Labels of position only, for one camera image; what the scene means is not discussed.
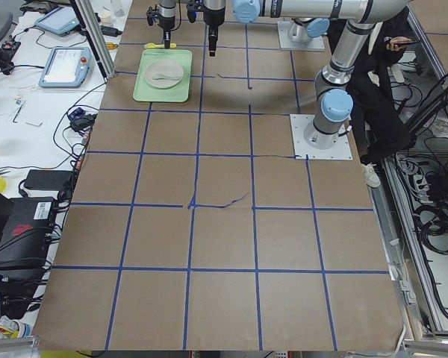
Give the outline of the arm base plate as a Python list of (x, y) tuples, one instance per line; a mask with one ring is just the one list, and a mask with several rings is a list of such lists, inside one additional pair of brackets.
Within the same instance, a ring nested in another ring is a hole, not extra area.
[(314, 127), (314, 115), (290, 114), (294, 157), (300, 160), (352, 160), (344, 124), (336, 134), (322, 134)]
[(324, 51), (323, 35), (328, 29), (327, 19), (300, 19), (277, 23), (279, 45), (287, 51)]

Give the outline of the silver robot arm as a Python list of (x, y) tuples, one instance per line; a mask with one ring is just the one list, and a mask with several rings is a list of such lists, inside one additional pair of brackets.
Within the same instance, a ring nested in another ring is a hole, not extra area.
[[(196, 14), (202, 13), (205, 24), (208, 26), (208, 50), (209, 55), (214, 56), (217, 50), (219, 26), (225, 21), (225, 1), (187, 1), (187, 18), (189, 22), (196, 21)], [(232, 12), (235, 19), (247, 25), (254, 22), (259, 16), (269, 15), (271, 18), (279, 18), (282, 8), (281, 1), (271, 1), (266, 5), (265, 1), (233, 1)], [(171, 33), (179, 29), (175, 23), (175, 15), (181, 13), (180, 1), (160, 1), (154, 7), (146, 11), (146, 19), (150, 26), (158, 24), (163, 30), (164, 48), (171, 46)], [(309, 43), (317, 37), (324, 35), (329, 28), (330, 21), (324, 18), (292, 18), (289, 22), (283, 22), (287, 31), (287, 38), (296, 44)]]
[(376, 24), (394, 17), (406, 5), (406, 1), (233, 1), (234, 17), (243, 24), (254, 22), (259, 16), (346, 20), (329, 64), (315, 78), (316, 113), (290, 117), (295, 157), (352, 159), (344, 123), (350, 117), (353, 101), (345, 87)]

